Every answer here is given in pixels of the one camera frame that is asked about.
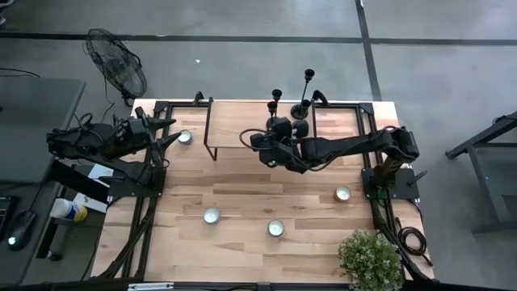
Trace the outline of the black computer mouse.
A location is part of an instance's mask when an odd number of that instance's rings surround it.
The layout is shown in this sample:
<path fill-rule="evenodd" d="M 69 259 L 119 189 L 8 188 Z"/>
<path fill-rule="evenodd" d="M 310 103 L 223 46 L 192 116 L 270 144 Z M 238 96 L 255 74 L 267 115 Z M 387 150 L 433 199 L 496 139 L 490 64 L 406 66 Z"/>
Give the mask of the black computer mouse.
<path fill-rule="evenodd" d="M 11 251 L 20 251 L 29 243 L 37 215 L 31 210 L 19 213 L 7 231 L 7 247 Z"/>

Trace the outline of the blue patterned candle tin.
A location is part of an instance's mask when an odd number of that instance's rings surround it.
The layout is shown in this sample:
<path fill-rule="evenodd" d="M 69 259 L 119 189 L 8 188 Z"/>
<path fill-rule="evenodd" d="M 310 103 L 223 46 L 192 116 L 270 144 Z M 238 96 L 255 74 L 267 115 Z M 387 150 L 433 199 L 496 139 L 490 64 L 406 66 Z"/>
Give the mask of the blue patterned candle tin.
<path fill-rule="evenodd" d="M 221 219 L 221 211 L 218 208 L 206 208 L 203 214 L 204 222 L 209 225 L 215 225 Z"/>

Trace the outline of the purple patterned candle tin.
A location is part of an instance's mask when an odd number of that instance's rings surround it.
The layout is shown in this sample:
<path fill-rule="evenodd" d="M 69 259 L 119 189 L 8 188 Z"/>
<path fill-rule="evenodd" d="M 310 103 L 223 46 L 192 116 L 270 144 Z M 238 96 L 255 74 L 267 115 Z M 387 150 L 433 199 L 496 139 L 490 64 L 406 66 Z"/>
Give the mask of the purple patterned candle tin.
<path fill-rule="evenodd" d="M 269 221 L 267 225 L 267 232 L 270 236 L 278 238 L 283 235 L 284 231 L 285 228 L 282 221 L 277 219 Z"/>

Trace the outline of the tall black candlestick holder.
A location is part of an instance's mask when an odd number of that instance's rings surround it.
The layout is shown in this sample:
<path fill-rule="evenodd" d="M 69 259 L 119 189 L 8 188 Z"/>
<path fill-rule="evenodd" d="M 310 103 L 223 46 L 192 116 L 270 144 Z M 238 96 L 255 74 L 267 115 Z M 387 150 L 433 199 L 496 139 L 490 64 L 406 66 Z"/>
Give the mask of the tall black candlestick holder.
<path fill-rule="evenodd" d="M 309 111 L 311 102 L 308 99 L 305 99 L 305 93 L 307 90 L 307 86 L 308 86 L 309 82 L 313 79 L 314 75 L 315 75 L 314 70 L 312 70 L 312 69 L 305 70 L 305 86 L 304 86 L 304 90 L 303 90 L 303 93 L 301 96 L 301 101 L 299 103 L 296 103 L 295 105 L 293 105 L 291 108 L 291 111 L 290 111 L 292 118 L 294 118 L 296 120 L 303 120 L 308 115 L 308 111 Z"/>

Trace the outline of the black controller box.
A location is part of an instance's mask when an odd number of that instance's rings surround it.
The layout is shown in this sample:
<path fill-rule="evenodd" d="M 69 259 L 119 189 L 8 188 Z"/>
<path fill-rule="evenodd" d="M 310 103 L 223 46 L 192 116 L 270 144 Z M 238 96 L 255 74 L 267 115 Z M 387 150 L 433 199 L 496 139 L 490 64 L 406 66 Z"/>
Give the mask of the black controller box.
<path fill-rule="evenodd" d="M 53 161 L 48 177 L 50 180 L 56 181 L 67 188 L 72 188 L 96 201 L 107 203 L 109 187 L 76 171 L 63 162 Z"/>

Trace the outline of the white yellow wipes canister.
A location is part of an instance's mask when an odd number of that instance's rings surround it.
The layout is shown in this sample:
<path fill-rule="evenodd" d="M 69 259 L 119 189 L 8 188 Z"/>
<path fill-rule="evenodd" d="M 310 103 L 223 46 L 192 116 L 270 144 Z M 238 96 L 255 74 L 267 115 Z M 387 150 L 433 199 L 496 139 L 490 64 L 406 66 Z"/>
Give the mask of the white yellow wipes canister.
<path fill-rule="evenodd" d="M 66 221 L 80 222 L 86 219 L 87 214 L 85 206 L 71 200 L 56 198 L 49 216 Z"/>

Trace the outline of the black metal stand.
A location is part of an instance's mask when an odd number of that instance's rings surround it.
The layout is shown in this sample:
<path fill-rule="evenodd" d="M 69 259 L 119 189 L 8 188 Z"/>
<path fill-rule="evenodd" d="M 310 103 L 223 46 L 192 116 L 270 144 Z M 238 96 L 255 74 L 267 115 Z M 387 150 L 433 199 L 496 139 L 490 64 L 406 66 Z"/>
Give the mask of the black metal stand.
<path fill-rule="evenodd" d="M 481 192 L 490 198 L 496 221 L 473 227 L 474 235 L 517 230 L 517 217 L 505 201 L 517 199 L 517 142 L 495 141 L 513 129 L 517 129 L 517 111 L 494 118 L 490 127 L 445 152 L 450 160 L 469 156 Z"/>

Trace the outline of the grey table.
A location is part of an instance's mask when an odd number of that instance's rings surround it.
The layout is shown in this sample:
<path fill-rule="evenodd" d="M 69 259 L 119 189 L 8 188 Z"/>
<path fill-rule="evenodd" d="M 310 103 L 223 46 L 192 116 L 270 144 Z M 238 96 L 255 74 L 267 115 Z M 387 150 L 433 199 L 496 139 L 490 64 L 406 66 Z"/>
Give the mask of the grey table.
<path fill-rule="evenodd" d="M 68 78 L 0 78 L 0 182 L 40 183 L 54 156 L 47 134 L 67 129 L 86 83 Z"/>

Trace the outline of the black frame strut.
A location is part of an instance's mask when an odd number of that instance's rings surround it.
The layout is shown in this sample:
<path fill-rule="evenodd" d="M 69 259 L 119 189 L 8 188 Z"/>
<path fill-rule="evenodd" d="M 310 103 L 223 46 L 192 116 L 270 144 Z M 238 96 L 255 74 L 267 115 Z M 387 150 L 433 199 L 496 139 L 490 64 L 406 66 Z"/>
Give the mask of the black frame strut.
<path fill-rule="evenodd" d="M 153 220 L 157 202 L 157 198 L 151 198 L 149 200 L 149 206 L 146 210 L 145 216 L 141 220 L 136 219 L 136 223 L 132 224 L 128 241 L 125 243 L 124 247 L 116 256 L 116 258 L 110 263 L 108 268 L 104 272 L 100 273 L 98 277 L 103 279 L 114 278 L 116 273 L 126 264 L 126 261 L 132 258 L 134 248 L 139 239 L 142 236 L 147 237 L 148 233 L 153 228 Z"/>

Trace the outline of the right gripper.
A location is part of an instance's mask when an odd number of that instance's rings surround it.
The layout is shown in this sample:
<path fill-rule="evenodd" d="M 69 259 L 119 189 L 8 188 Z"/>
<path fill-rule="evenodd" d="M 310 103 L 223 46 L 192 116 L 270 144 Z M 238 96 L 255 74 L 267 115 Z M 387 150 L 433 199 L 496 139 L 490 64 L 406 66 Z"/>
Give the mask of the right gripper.
<path fill-rule="evenodd" d="M 258 150 L 258 158 L 267 167 L 284 167 L 288 171 L 304 174 L 309 170 L 301 153 L 301 146 L 308 138 L 287 138 L 292 135 L 292 123 L 287 117 L 273 116 L 269 120 L 269 133 L 265 135 L 265 150 Z"/>

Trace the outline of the white paper sheet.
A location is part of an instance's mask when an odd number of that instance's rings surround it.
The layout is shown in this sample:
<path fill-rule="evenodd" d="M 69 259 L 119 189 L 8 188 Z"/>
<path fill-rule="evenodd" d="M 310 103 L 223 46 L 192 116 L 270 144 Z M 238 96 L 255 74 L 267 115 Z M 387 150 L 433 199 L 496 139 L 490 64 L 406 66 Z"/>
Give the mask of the white paper sheet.
<path fill-rule="evenodd" d="M 88 177 L 90 179 L 99 180 L 100 177 L 104 177 L 104 176 L 112 177 L 113 173 L 114 173 L 113 169 L 96 163 L 90 170 Z"/>
<path fill-rule="evenodd" d="M 85 206 L 88 209 L 92 209 L 94 211 L 105 213 L 107 211 L 107 204 L 103 202 L 99 202 L 93 198 L 90 198 L 82 193 L 78 193 L 74 197 L 74 202 L 80 205 Z"/>

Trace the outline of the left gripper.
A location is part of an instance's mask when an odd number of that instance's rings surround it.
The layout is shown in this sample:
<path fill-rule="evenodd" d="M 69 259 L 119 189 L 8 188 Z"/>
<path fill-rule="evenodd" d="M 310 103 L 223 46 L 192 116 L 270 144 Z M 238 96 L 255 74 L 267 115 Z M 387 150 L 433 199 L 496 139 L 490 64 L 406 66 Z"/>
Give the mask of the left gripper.
<path fill-rule="evenodd" d="M 143 124 L 146 129 L 146 139 L 142 141 L 132 140 L 132 152 L 135 154 L 139 150 L 143 150 L 155 141 L 155 131 L 164 129 L 175 123 L 176 119 L 158 119 L 150 116 L 140 118 L 143 120 Z M 157 150 L 166 150 L 174 141 L 176 141 L 182 135 L 181 132 L 174 133 L 172 135 L 158 138 L 156 140 L 155 148 Z"/>

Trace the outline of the potted plant black pot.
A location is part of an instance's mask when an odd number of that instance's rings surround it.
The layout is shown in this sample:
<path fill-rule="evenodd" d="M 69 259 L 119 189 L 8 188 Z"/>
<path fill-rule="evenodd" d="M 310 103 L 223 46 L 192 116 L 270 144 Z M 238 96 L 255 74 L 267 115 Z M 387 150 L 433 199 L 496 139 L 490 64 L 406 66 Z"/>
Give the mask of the potted plant black pot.
<path fill-rule="evenodd" d="M 354 231 L 338 246 L 340 269 L 362 291 L 400 291 L 404 277 L 397 247 L 383 234 Z"/>

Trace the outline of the black keyboard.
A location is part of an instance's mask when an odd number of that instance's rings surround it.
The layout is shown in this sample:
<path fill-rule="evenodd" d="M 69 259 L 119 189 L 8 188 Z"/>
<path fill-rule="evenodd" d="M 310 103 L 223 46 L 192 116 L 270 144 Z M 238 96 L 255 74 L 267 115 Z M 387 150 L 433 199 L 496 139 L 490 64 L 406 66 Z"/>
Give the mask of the black keyboard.
<path fill-rule="evenodd" d="M 6 235 L 18 203 L 19 198 L 17 196 L 0 196 L 0 242 Z"/>

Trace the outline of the silver metal bracket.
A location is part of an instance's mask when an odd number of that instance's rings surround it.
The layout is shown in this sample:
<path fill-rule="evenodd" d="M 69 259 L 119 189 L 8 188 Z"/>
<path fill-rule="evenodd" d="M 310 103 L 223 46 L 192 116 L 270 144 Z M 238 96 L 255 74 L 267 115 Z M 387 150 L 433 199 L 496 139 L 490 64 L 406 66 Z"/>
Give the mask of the silver metal bracket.
<path fill-rule="evenodd" d="M 128 286 L 127 291 L 174 291 L 173 282 L 145 282 Z"/>

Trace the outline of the grey computer desk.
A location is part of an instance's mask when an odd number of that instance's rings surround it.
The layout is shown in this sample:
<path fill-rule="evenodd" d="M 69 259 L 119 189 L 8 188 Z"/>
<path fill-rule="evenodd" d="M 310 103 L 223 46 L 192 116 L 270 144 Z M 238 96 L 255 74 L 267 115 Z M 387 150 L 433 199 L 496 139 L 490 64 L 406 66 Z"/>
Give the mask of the grey computer desk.
<path fill-rule="evenodd" d="M 15 196 L 16 205 L 8 218 L 6 231 L 0 240 L 0 286 L 18 285 L 23 278 L 39 245 L 48 220 L 53 202 L 61 186 L 54 182 L 45 184 L 6 185 L 0 188 L 1 196 Z M 19 250 L 10 248 L 11 228 L 19 224 L 16 217 L 30 211 L 36 216 L 25 235 L 25 247 Z"/>

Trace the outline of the black floor fan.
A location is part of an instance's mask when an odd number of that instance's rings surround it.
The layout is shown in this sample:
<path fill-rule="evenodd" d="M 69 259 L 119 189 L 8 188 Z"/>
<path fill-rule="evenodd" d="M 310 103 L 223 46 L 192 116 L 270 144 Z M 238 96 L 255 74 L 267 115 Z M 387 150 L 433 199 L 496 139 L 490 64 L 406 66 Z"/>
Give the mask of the black floor fan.
<path fill-rule="evenodd" d="M 103 28 L 91 28 L 86 34 L 86 51 L 104 79 L 121 94 L 131 107 L 147 91 L 141 59 L 119 37 Z"/>

